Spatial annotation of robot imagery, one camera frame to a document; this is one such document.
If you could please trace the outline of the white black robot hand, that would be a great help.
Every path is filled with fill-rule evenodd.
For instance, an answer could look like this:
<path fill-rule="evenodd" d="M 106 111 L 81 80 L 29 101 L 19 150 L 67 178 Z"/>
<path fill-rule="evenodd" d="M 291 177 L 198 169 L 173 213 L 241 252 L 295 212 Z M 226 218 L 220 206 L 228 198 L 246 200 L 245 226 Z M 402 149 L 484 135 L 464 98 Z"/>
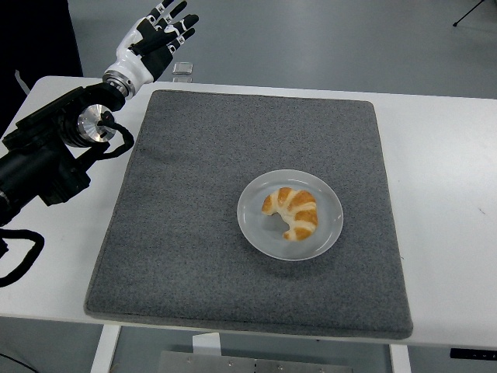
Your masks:
<path fill-rule="evenodd" d="M 173 54 L 194 33 L 199 16 L 182 16 L 186 1 L 162 1 L 140 18 L 116 49 L 116 61 L 103 75 L 130 98 L 143 85 L 155 82 L 170 65 Z"/>

